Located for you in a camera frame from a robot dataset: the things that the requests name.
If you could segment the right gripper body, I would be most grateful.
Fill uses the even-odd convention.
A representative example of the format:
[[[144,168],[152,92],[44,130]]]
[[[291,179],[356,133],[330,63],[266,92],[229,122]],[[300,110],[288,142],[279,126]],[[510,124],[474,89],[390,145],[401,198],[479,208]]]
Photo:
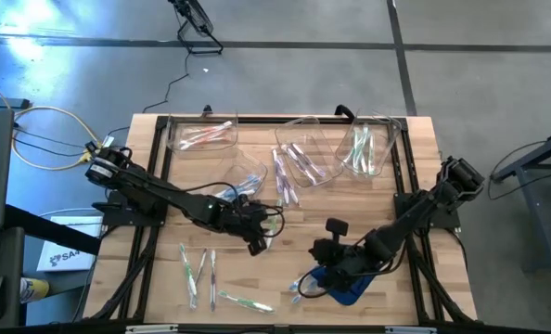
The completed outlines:
[[[359,279],[378,270],[378,261],[363,246],[341,244],[333,239],[317,239],[309,253],[318,267],[311,273],[317,286],[329,291],[347,292]]]

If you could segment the black floor fan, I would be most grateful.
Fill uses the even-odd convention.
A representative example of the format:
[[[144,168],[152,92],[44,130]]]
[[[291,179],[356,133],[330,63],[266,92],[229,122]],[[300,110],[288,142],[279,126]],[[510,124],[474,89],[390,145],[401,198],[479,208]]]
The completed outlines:
[[[206,55],[221,55],[224,46],[213,35],[213,25],[207,13],[201,6],[199,0],[167,0],[175,12],[175,16],[184,18],[185,22],[179,24],[177,30],[177,40],[187,50],[190,55],[206,56]],[[192,43],[189,43],[185,38],[185,30],[192,28],[200,37],[210,38],[215,45],[212,50],[196,51]]]

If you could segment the black desk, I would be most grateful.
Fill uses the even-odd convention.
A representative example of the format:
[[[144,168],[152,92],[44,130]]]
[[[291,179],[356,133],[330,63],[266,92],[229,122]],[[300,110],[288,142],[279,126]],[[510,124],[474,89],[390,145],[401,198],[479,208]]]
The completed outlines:
[[[51,241],[59,246],[98,254],[100,239],[58,225],[43,217],[6,205],[4,223],[0,228],[0,276],[6,280],[5,312],[0,328],[20,325],[19,283],[23,271],[24,238],[31,236]]]

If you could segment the yellow white can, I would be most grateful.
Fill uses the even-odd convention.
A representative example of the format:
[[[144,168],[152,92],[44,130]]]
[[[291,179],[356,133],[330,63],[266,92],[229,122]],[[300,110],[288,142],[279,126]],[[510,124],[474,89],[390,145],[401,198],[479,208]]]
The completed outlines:
[[[19,283],[19,301],[21,303],[37,302],[49,292],[49,283],[45,280],[22,277]]]

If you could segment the blue cloth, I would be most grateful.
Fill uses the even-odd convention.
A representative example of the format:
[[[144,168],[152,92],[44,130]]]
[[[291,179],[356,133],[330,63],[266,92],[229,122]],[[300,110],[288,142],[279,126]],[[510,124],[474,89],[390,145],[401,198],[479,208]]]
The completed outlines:
[[[358,277],[348,289],[342,290],[341,288],[333,288],[328,284],[321,287],[320,284],[325,282],[325,273],[326,270],[323,267],[317,266],[310,272],[309,278],[316,282],[316,286],[321,289],[321,293],[325,293],[326,296],[344,306],[354,305],[375,278],[374,276]]]

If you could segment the maroon white wrapped toothbrush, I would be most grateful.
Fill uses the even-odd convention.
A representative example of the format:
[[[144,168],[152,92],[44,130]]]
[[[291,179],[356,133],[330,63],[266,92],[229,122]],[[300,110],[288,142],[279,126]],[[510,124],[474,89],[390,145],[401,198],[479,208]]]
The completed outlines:
[[[202,253],[201,253],[198,271],[197,271],[196,276],[195,276],[195,283],[196,283],[196,285],[199,283],[199,280],[200,280],[200,278],[201,278],[201,275],[202,275],[202,272],[203,272],[203,268],[204,268],[204,264],[205,264],[205,260],[206,260],[206,257],[207,257],[207,253],[208,253],[208,249],[207,249],[207,248],[204,248],[203,251],[202,251]]]

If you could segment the grey metal table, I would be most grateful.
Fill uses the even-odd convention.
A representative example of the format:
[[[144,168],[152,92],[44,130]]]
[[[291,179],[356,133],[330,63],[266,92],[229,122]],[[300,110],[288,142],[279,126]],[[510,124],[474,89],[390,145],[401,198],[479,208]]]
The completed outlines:
[[[545,206],[533,191],[539,182],[551,179],[551,135],[508,152],[492,168],[488,184],[498,184],[509,177],[516,178],[519,185],[498,196],[490,195],[488,199],[498,200],[518,191],[522,193],[540,244],[540,254],[526,262],[522,269],[527,272],[551,270],[551,222],[542,216]]]

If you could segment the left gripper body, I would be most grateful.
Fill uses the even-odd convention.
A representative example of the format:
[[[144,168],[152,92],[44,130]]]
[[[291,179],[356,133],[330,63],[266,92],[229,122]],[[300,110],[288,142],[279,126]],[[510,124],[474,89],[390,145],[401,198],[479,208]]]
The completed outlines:
[[[247,243],[250,255],[256,256],[267,249],[267,229],[262,226],[267,218],[267,209],[260,201],[239,196],[221,212],[218,231],[242,238]]]

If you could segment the green toothbrush bottom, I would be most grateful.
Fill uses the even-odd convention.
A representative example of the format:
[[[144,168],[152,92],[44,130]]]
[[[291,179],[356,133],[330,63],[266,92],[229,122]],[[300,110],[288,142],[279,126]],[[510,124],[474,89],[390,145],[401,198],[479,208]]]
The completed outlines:
[[[235,297],[233,295],[228,294],[227,292],[223,290],[218,291],[218,295],[226,300],[229,300],[230,302],[233,302],[241,307],[245,307],[260,313],[264,314],[273,314],[275,312],[275,309],[271,306],[268,306],[266,304],[262,304],[260,302],[256,302],[249,299],[239,298]]]

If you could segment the white printed box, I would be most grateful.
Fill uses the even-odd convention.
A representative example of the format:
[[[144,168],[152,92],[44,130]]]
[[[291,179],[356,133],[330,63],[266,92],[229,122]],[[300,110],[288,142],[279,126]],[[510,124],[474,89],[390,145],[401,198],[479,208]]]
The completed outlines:
[[[101,216],[51,216],[49,220],[58,225],[69,226],[90,237],[99,237],[102,231]],[[91,268],[95,258],[93,254],[46,241],[36,270],[38,272],[85,271]]]

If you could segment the orange white toothbrush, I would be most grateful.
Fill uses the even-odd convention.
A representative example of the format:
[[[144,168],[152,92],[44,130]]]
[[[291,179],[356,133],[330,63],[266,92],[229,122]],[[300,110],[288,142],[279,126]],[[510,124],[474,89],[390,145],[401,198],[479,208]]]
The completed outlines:
[[[179,144],[182,146],[193,146],[196,144],[222,140],[229,141],[230,136],[224,132],[207,133],[205,135],[197,135],[188,139],[181,140]]]
[[[223,130],[226,130],[228,128],[231,128],[232,126],[233,126],[233,123],[228,121],[228,122],[223,122],[221,124],[214,125],[214,126],[208,126],[208,127],[186,128],[183,131],[183,134],[184,135],[207,134],[207,133],[212,133],[212,132],[223,131]]]
[[[179,145],[178,148],[180,150],[190,150],[193,148],[198,148],[204,145],[209,144],[227,144],[229,142],[229,138],[225,135],[218,135],[213,137],[201,137],[198,139],[192,139],[192,140],[184,140]]]

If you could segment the clear plastic bin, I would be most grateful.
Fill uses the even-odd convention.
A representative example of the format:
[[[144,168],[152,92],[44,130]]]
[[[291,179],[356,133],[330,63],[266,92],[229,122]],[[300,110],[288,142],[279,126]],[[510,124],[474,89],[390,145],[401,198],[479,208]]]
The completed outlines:
[[[194,192],[211,196],[227,187],[237,186],[250,174],[259,175],[263,181],[267,175],[267,167],[262,162],[236,147],[202,152],[198,170],[200,175]],[[255,194],[247,196],[249,199],[261,191],[263,181]]]
[[[395,144],[397,137],[403,130],[400,122],[390,116],[384,115],[375,109],[359,109],[355,113],[355,119],[351,121],[350,127],[342,138],[338,148],[335,151],[335,157],[340,162],[341,166],[348,170],[354,177],[361,179],[372,179],[378,177],[384,168],[388,157],[391,154],[391,149]],[[352,130],[354,128],[363,129],[363,124],[366,123],[369,129],[369,134],[373,133],[376,139],[376,154],[377,154],[377,170],[375,175],[370,175],[368,172],[363,173],[359,162],[359,169],[355,170],[350,163],[344,163],[343,160],[350,146]],[[365,148],[365,157],[368,167],[368,150],[369,140]]]
[[[314,163],[326,172],[325,177],[315,177],[316,185],[329,183],[342,172],[340,163],[335,158],[332,147],[325,136],[321,122],[314,116],[305,116],[278,126],[275,129],[275,139],[279,154],[288,167],[288,175],[296,186],[313,187],[309,180],[301,173],[294,161],[283,150],[284,145],[295,143],[309,155]]]
[[[204,145],[198,148],[193,148],[190,150],[180,150],[178,148],[179,142],[184,139],[188,139],[197,135],[205,134],[195,134],[195,135],[184,135],[183,131],[186,128],[201,128],[221,124],[223,122],[232,122],[233,126],[223,131],[230,136],[230,140],[227,144],[209,144]],[[202,117],[200,115],[186,116],[186,115],[177,115],[170,114],[167,121],[167,144],[166,146],[177,153],[200,153],[200,152],[210,152],[218,151],[227,148],[234,147],[238,141],[238,116],[234,114],[212,114],[207,117]]]

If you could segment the white label strip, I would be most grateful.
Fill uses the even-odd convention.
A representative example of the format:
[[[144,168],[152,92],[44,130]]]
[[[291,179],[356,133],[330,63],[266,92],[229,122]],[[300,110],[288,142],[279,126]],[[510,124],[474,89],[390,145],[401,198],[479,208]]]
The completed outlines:
[[[128,326],[124,334],[175,334],[179,331],[176,324]]]
[[[409,326],[387,326],[385,334],[438,334],[437,328],[409,327]]]

